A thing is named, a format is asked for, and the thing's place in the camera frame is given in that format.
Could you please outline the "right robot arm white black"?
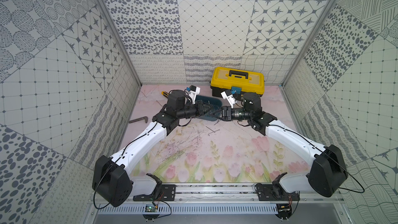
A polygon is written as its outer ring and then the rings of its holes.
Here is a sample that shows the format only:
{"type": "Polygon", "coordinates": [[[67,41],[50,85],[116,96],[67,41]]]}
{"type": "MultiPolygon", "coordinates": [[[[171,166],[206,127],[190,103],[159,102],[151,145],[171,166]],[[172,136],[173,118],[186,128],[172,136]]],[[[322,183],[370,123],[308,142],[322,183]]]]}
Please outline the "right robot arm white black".
{"type": "Polygon", "coordinates": [[[263,111],[260,97],[255,93],[245,93],[243,106],[234,108],[233,95],[224,95],[230,102],[210,112],[212,117],[222,121],[242,121],[255,131],[283,144],[311,168],[308,173],[282,173],[272,182],[271,192],[276,199],[296,191],[315,191],[323,197],[331,197],[348,178],[341,150],[335,145],[325,146],[293,131],[277,117],[263,111]]]}

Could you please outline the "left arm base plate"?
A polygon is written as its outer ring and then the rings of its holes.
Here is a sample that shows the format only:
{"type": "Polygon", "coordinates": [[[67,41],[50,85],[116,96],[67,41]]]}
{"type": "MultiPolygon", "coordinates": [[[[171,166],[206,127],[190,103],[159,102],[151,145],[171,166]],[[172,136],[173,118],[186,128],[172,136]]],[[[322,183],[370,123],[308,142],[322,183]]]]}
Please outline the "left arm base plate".
{"type": "Polygon", "coordinates": [[[165,201],[171,202],[175,200],[176,195],[176,185],[173,184],[165,184],[161,186],[157,186],[154,192],[150,195],[139,195],[134,196],[133,201],[165,201]]]}

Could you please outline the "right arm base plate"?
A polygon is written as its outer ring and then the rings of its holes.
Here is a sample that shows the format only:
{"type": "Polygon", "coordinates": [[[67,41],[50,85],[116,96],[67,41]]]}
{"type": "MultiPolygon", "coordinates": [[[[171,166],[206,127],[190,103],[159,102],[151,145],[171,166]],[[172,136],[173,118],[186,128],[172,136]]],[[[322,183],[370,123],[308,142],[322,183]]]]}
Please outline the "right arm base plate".
{"type": "Polygon", "coordinates": [[[280,186],[273,184],[257,183],[254,186],[254,190],[259,201],[294,202],[300,200],[300,196],[297,192],[287,193],[280,186]]]}

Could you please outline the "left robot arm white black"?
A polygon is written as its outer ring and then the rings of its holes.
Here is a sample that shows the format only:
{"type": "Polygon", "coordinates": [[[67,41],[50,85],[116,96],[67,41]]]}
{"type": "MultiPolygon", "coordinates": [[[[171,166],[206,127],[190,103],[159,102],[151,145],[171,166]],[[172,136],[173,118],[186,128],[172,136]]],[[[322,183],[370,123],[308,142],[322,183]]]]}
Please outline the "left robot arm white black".
{"type": "Polygon", "coordinates": [[[153,174],[131,177],[140,160],[161,140],[165,139],[181,119],[208,116],[218,107],[193,99],[187,92],[172,90],[167,103],[153,116],[147,128],[124,148],[107,157],[98,158],[94,168],[92,188],[113,207],[118,207],[130,196],[157,200],[161,197],[162,181],[153,174]]]}

